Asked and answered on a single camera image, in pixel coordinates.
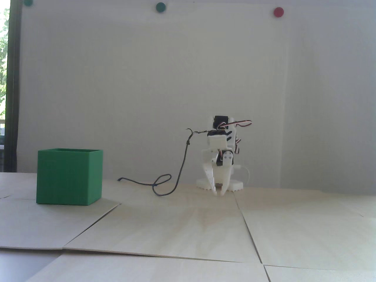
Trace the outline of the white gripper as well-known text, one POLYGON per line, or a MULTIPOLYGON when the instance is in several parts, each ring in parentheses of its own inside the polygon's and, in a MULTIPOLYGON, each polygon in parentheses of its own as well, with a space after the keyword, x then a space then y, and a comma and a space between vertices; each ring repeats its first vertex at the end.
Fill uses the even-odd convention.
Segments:
POLYGON ((231 172, 234 165, 234 150, 230 147, 223 149, 206 149, 202 151, 202 167, 206 175, 204 190, 211 190, 216 196, 215 180, 213 168, 221 168, 220 176, 222 180, 221 196, 227 192, 230 181, 231 172))

